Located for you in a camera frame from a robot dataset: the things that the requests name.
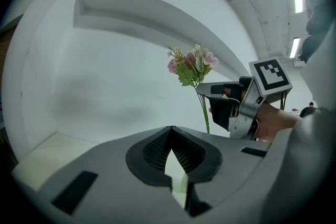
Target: pink flower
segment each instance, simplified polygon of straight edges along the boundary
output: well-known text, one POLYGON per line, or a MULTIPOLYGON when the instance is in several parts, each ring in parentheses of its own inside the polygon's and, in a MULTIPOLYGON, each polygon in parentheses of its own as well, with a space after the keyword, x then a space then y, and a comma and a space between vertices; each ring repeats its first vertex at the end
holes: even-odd
POLYGON ((219 60, 216 57, 214 57, 214 54, 212 52, 209 52, 207 48, 203 50, 203 54, 205 65, 210 65, 211 68, 214 68, 219 64, 219 60))
POLYGON ((168 63, 168 70, 170 73, 176 74, 177 73, 177 60, 171 59, 168 63))
POLYGON ((193 66, 193 67, 196 66, 197 58, 192 51, 188 51, 187 55, 184 57, 183 60, 185 60, 185 63, 188 67, 190 65, 193 66))

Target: black rubber opening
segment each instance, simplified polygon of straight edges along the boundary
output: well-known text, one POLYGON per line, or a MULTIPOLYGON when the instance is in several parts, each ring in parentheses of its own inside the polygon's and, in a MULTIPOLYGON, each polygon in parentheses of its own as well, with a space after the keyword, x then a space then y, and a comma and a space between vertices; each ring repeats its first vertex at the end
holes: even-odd
POLYGON ((199 201, 194 184, 211 180, 222 164, 222 154, 213 145, 176 126, 168 126, 134 144, 126 154, 126 163, 130 171, 144 183, 172 189, 171 177, 164 174, 170 150, 188 174, 185 210, 191 216, 209 210, 210 205, 199 201))

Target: ceiling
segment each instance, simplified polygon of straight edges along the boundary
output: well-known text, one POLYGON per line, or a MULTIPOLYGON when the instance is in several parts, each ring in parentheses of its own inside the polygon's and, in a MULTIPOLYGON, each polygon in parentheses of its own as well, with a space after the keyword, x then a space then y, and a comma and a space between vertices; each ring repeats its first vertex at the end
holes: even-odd
POLYGON ((287 59, 293 38, 300 37, 302 45, 308 36, 305 30, 308 16, 306 12, 295 14, 294 0, 228 1, 245 25, 260 59, 272 56, 287 59))

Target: flower stem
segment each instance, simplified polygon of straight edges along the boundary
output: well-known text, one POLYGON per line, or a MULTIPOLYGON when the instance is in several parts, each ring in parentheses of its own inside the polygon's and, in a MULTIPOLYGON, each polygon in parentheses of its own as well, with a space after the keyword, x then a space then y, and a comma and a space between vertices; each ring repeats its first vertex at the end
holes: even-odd
POLYGON ((203 113, 204 113, 204 119, 205 119, 205 125, 206 125, 206 132, 209 134, 210 133, 209 118, 208 118, 208 111, 206 109, 206 102, 205 102, 204 96, 202 96, 202 101, 203 101, 203 113))
POLYGON ((201 96, 200 94, 197 94, 197 97, 199 99, 199 102, 201 103, 201 107, 202 107, 202 110, 203 110, 203 115, 204 115, 204 120, 205 120, 205 125, 206 125, 206 132, 209 134, 210 133, 210 126, 209 126, 209 118, 208 118, 208 112, 207 112, 207 109, 206 109, 206 102, 205 102, 205 97, 204 96, 201 96))

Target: human hand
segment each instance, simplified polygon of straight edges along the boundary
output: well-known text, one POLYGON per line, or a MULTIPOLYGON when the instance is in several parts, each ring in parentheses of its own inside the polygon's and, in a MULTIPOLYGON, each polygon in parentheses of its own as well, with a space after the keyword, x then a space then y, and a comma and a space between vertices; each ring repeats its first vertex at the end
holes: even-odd
MULTIPOLYGON (((225 88, 224 93, 229 97, 231 94, 231 89, 225 88)), ((246 91, 243 91, 241 99, 244 98, 245 94, 246 91)), ((298 122, 301 121, 300 117, 277 109, 267 102, 264 102, 258 109, 256 118, 259 122, 259 128, 255 138, 265 142, 273 142, 279 131, 286 128, 293 128, 298 122)))

